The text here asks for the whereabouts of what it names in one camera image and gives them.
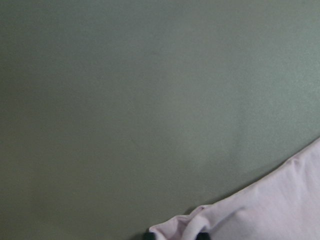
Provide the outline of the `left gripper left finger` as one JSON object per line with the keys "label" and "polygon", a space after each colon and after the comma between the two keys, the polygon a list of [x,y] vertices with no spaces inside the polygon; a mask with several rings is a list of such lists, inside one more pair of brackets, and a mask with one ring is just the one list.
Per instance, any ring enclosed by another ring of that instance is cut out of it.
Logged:
{"label": "left gripper left finger", "polygon": [[142,235],[142,240],[156,240],[156,234],[154,232],[145,232]]}

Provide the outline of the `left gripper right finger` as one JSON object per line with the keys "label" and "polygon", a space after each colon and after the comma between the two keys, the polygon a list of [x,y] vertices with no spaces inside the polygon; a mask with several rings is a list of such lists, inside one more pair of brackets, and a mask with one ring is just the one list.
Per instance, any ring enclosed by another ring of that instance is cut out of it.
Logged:
{"label": "left gripper right finger", "polygon": [[196,236],[196,240],[210,240],[208,232],[199,232]]}

